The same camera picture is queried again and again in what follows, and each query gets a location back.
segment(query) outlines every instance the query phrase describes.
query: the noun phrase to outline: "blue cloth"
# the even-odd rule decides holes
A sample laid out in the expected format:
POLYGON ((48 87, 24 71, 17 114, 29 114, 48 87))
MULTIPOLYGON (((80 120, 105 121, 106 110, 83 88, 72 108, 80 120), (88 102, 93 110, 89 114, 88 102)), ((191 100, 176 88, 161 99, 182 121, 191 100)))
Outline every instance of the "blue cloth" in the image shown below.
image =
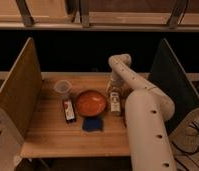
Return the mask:
POLYGON ((103 120, 101 117, 86 117, 83 120, 82 129, 84 131, 102 131, 103 120))

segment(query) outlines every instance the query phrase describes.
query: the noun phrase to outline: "orange bowl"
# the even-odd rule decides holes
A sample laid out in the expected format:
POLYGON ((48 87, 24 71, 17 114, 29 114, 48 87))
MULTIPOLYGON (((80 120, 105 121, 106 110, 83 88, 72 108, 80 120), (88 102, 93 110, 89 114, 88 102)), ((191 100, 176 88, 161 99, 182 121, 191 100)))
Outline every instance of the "orange bowl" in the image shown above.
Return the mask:
POLYGON ((105 97, 96 90, 84 91, 76 99, 76 109, 81 116, 92 117, 99 115, 105 107, 105 97))

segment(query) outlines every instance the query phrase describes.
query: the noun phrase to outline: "wooden table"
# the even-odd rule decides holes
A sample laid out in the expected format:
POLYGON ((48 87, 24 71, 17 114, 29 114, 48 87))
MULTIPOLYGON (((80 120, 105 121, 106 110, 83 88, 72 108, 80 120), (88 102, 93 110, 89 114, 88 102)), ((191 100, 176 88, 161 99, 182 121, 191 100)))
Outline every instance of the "wooden table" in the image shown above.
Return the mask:
POLYGON ((83 118, 76 110, 77 122, 66 123, 60 96, 53 89, 56 81, 60 79, 72 83, 74 102, 77 95, 87 89, 97 90, 106 96, 109 74, 72 74, 45 78, 21 156, 23 158, 129 156, 123 117, 114 116, 109 112, 108 101, 107 109, 101 115, 104 122, 103 131, 83 131, 83 118))

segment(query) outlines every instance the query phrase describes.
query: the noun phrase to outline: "plastic cup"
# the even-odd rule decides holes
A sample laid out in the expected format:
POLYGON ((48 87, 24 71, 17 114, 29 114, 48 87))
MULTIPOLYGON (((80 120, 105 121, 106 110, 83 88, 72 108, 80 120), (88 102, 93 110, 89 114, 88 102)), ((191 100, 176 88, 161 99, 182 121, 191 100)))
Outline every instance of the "plastic cup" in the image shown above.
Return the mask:
POLYGON ((70 98, 71 88, 72 84, 67 80, 59 80, 54 85, 54 90, 61 95, 63 100, 70 98))

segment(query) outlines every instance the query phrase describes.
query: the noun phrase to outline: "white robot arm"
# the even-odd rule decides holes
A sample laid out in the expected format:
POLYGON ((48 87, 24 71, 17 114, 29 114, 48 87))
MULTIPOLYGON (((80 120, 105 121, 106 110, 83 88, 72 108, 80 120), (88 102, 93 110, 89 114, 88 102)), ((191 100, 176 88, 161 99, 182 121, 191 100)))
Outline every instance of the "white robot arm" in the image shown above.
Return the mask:
POLYGON ((132 168, 135 171, 176 171, 164 121, 174 114, 173 101, 156 85, 129 68, 128 54, 109 58, 110 86, 126 82, 134 91, 125 104, 132 168))

